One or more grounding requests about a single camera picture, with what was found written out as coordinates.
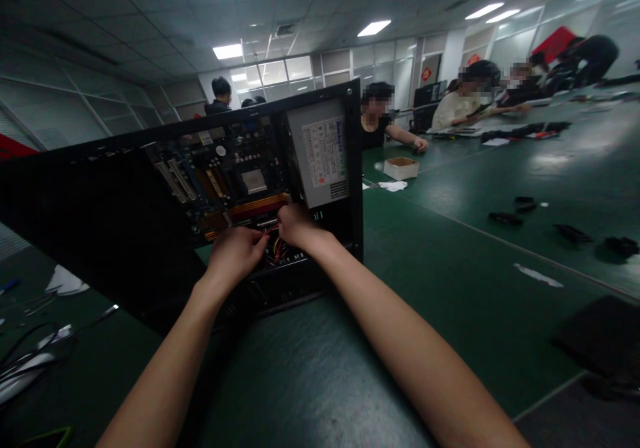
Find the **small box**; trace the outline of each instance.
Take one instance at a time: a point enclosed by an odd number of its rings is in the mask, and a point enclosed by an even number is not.
[[[391,158],[385,161],[385,175],[390,176],[394,180],[404,180],[407,178],[416,178],[420,163],[410,158]]]

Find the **power supply label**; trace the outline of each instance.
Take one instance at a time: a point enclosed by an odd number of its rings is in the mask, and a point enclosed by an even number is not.
[[[302,127],[314,188],[345,179],[343,130],[344,118],[342,117]]]

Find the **hand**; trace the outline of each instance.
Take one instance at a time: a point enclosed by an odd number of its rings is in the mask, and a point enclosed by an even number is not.
[[[224,298],[262,259],[269,236],[244,227],[227,228],[211,250],[209,266],[193,288],[200,301]]]
[[[309,212],[300,205],[283,206],[278,211],[278,230],[281,238],[288,244],[307,251],[318,237],[330,235],[320,228]]]
[[[418,153],[422,153],[423,151],[426,151],[427,148],[429,148],[429,142],[425,139],[418,138],[418,137],[416,137],[415,140],[413,140],[413,145],[415,146],[416,151]]]

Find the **air vent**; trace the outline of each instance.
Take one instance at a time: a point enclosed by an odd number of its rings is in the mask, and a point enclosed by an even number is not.
[[[462,5],[468,3],[469,0],[458,0],[456,1],[454,4],[448,6],[445,8],[445,11],[451,11],[452,9],[456,9],[458,7],[461,7]]]
[[[296,28],[298,28],[297,23],[287,23],[286,25],[278,25],[278,29],[275,32],[275,37],[286,38],[289,36],[293,36]]]
[[[342,198],[347,195],[347,180],[338,181],[329,186],[331,199]]]

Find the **white paper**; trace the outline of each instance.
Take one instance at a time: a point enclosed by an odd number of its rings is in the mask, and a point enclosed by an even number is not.
[[[509,143],[509,140],[507,140],[507,139],[494,138],[494,139],[491,139],[489,141],[485,141],[483,143],[483,145],[486,145],[486,146],[502,146],[502,145],[506,145],[508,143]]]
[[[520,270],[522,273],[524,273],[525,275],[530,276],[531,278],[535,278],[538,281],[542,281],[543,283],[548,284],[549,286],[555,287],[555,288],[562,288],[564,285],[562,283],[560,283],[559,281],[556,281],[554,279],[551,279],[549,277],[546,277],[540,273],[538,273],[535,270],[529,269],[529,268],[525,268],[524,266],[520,265],[519,263],[514,263],[513,266],[515,266],[516,268],[518,268],[518,270]]]
[[[407,187],[406,181],[382,181],[378,183],[380,188],[384,188],[390,192],[404,190]]]

